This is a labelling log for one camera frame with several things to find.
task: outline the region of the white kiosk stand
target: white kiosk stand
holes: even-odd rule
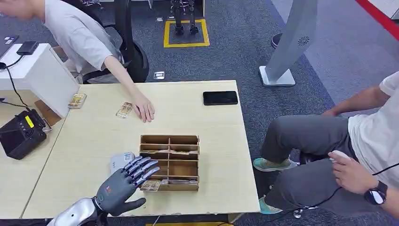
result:
[[[7,65],[15,62],[20,57],[16,54],[20,47],[21,44],[12,46],[0,62]],[[17,90],[30,90],[31,96],[36,95],[58,116],[67,116],[68,103],[79,90],[79,84],[49,44],[40,44],[32,55],[24,56],[9,70]],[[7,70],[0,70],[0,97],[7,101],[7,95],[15,94]]]
[[[293,86],[289,67],[313,43],[316,32],[317,0],[295,0],[281,40],[266,66],[259,72],[264,86]]]

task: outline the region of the gray sleeve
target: gray sleeve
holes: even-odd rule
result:
[[[110,50],[87,28],[78,28],[70,36],[70,45],[89,64],[101,71]]]

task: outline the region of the speaker grille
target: speaker grille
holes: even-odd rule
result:
[[[310,40],[309,36],[303,36],[298,40],[298,46],[306,46]]]

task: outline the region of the white t-shirt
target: white t-shirt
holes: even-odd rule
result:
[[[61,0],[46,0],[45,23],[80,73],[102,71],[104,60],[122,60],[112,38],[94,19]]]
[[[399,72],[385,78],[380,89],[391,96],[377,113],[349,118],[348,130],[359,162],[371,173],[399,162]],[[381,174],[378,179],[399,188],[399,166]]]

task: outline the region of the robotic hand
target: robotic hand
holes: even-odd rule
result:
[[[124,168],[114,172],[97,191],[93,198],[83,198],[74,203],[50,221],[48,226],[82,226],[95,221],[98,226],[106,226],[107,215],[118,216],[126,211],[139,208],[145,198],[125,202],[136,189],[160,168],[157,160],[138,156]]]

